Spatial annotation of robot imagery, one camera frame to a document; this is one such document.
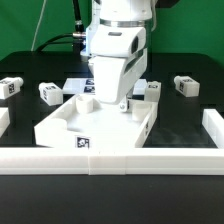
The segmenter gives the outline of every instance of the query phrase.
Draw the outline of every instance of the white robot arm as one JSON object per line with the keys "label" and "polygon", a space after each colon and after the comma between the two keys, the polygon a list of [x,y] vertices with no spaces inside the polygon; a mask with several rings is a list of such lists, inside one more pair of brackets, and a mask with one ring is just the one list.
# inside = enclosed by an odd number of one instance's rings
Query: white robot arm
{"label": "white robot arm", "polygon": [[119,104],[147,67],[146,23],[155,16],[158,0],[93,1],[92,36],[88,49],[97,98]]}

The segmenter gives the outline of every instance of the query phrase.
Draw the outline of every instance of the small white cube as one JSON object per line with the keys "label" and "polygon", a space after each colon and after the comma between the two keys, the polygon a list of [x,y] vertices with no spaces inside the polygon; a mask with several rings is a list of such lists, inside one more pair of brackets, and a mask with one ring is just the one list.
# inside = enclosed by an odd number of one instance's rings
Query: small white cube
{"label": "small white cube", "polygon": [[22,78],[5,78],[0,80],[0,99],[7,99],[8,97],[18,93],[20,87],[23,85]]}
{"label": "small white cube", "polygon": [[49,105],[63,104],[63,92],[53,82],[39,85],[40,97]]}
{"label": "small white cube", "polygon": [[176,90],[186,97],[199,95],[200,84],[189,76],[176,76],[174,78]]}
{"label": "small white cube", "polygon": [[2,107],[0,108],[0,137],[3,135],[9,124],[9,110],[8,108]]}
{"label": "small white cube", "polygon": [[160,82],[148,82],[145,89],[144,101],[148,102],[159,102],[161,93],[161,83]]}

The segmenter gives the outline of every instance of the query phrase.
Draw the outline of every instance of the green backdrop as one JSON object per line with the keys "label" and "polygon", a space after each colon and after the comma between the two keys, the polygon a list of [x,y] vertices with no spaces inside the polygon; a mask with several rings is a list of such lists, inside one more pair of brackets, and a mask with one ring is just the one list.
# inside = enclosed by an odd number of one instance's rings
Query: green backdrop
{"label": "green backdrop", "polygon": [[[90,0],[80,0],[84,25],[91,18]],[[43,0],[0,0],[0,59],[31,49]],[[171,9],[157,10],[153,52],[193,52],[209,55],[224,65],[224,1],[180,0]],[[48,0],[36,47],[74,31],[72,1]],[[51,47],[68,50],[68,47]]]}

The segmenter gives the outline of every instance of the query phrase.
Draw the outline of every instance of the cable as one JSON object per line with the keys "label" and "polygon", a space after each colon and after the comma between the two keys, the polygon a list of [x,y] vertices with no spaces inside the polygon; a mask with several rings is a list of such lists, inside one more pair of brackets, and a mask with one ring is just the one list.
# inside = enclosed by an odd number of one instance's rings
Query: cable
{"label": "cable", "polygon": [[73,34],[72,33],[61,34],[61,35],[51,38],[46,43],[53,42],[55,40],[59,40],[59,39],[66,38],[66,37],[73,37]]}
{"label": "cable", "polygon": [[48,45],[54,45],[54,44],[74,44],[76,42],[74,41],[60,41],[60,42],[46,42],[44,44],[42,44],[41,46],[39,46],[36,51],[42,51],[45,47],[47,47]]}
{"label": "cable", "polygon": [[75,30],[77,32],[83,32],[84,26],[82,23],[80,8],[79,8],[79,1],[73,0],[73,8],[74,8],[74,14],[75,14]]}
{"label": "cable", "polygon": [[40,13],[40,18],[39,18],[39,21],[38,21],[38,24],[37,24],[37,27],[36,27],[36,31],[35,31],[35,34],[34,34],[31,51],[34,50],[34,47],[35,47],[35,44],[36,44],[36,39],[37,39],[39,28],[40,28],[40,25],[41,25],[41,22],[42,22],[42,19],[43,19],[46,4],[47,4],[47,0],[44,0],[43,5],[42,5],[42,9],[41,9],[41,13]]}

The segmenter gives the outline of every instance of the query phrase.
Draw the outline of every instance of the white block with tag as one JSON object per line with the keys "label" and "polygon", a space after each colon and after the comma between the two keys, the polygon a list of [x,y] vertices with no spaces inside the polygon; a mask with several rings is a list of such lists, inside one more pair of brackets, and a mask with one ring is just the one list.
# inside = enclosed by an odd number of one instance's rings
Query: white block with tag
{"label": "white block with tag", "polygon": [[40,97],[49,105],[63,104],[63,92],[53,82],[39,85]]}
{"label": "white block with tag", "polygon": [[189,76],[176,76],[174,78],[176,90],[186,97],[199,95],[200,84]]}
{"label": "white block with tag", "polygon": [[0,81],[0,99],[7,99],[10,96],[18,93],[23,85],[23,79],[20,77],[7,77]]}
{"label": "white block with tag", "polygon": [[161,92],[161,83],[160,82],[148,82],[147,87],[145,88],[145,97],[144,101],[148,102],[159,102]]}

